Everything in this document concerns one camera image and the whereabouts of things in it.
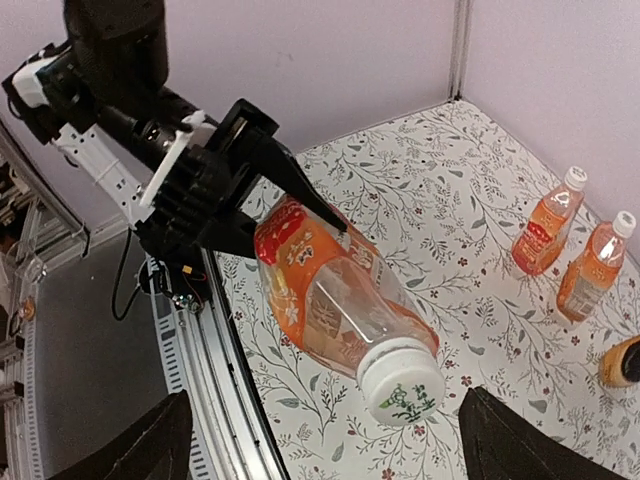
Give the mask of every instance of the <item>green printed logo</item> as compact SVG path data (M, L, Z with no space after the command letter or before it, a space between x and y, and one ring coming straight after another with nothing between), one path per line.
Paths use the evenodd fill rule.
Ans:
M431 410L436 405L436 401L433 398L429 398L424 385L415 385L413 391L416 392L421 403L416 405L414 402L407 401L407 392L402 388L402 384L399 383L391 392L391 396L380 404L380 408L387 409L395 405L400 411L395 412L391 415L392 417L406 418L409 423L418 421L424 412Z

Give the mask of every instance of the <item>white wall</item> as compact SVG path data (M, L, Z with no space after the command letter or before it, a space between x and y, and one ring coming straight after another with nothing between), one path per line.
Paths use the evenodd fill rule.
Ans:
M168 86L218 119L247 98L294 151L446 100L452 0L165 1ZM62 2L5 0L0 75L63 39ZM82 172L10 124L90 226L116 213Z
M466 98L556 173L586 168L602 218L640 218L636 0L474 0L469 48Z

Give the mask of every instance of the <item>orange label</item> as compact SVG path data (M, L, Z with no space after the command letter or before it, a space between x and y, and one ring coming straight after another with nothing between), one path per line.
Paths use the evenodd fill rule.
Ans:
M620 267L608 267L598 260L592 237L584 252L569 265L558 292L558 309L572 322L581 322L591 314L620 271Z
M379 287L379 279L372 277L381 274L381 268L374 268L376 261L381 258L380 253L342 218L348 225L347 232L334 237L320 220L285 195L256 229L256 254L260 261L269 266L269 303L280 328L300 349L304 349L304 329L307 323L306 293L320 267L335 257L349 257L374 286ZM384 263L382 265L383 268L388 268ZM416 313L388 299L385 301L400 317L424 326ZM327 314L314 316L313 321L321 324L329 337L335 338L340 328L341 314L334 311L335 308L331 305L325 307ZM437 349L438 336L433 330L429 330ZM343 339L347 346L361 343L357 339L352 340L350 343L348 338Z
M540 201L511 250L518 267L529 275L549 268L564 248L572 219L556 215Z

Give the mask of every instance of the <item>orange object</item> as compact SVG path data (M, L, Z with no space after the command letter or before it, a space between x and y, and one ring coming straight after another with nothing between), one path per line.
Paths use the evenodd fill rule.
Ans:
M30 321L36 314L36 302L31 295L29 295L22 305L20 306L20 317L25 321Z
M556 297L556 318L565 328L575 328L586 320L611 288L635 226L633 215L619 212L613 223L595 228L582 254L571 262Z
M545 195L533 210L511 249L513 260L524 273L540 275L558 258L582 205L586 181L584 170L571 167L564 183Z
M640 382L640 336L616 345L603 355L600 380L608 387L630 387Z
M378 421L424 419L444 397L438 336L375 246L345 223L339 232L283 197L255 234L265 295L294 345L358 380Z

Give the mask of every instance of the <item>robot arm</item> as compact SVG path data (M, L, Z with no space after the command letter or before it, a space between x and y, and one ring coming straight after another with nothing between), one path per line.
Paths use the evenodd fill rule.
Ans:
M256 223L239 209L260 176L346 228L273 138L272 119L239 100L217 124L163 86L162 0L66 0L65 22L69 40L32 56L3 87L32 133L109 194L151 255L198 245L253 258ZM154 172L148 184L99 130Z

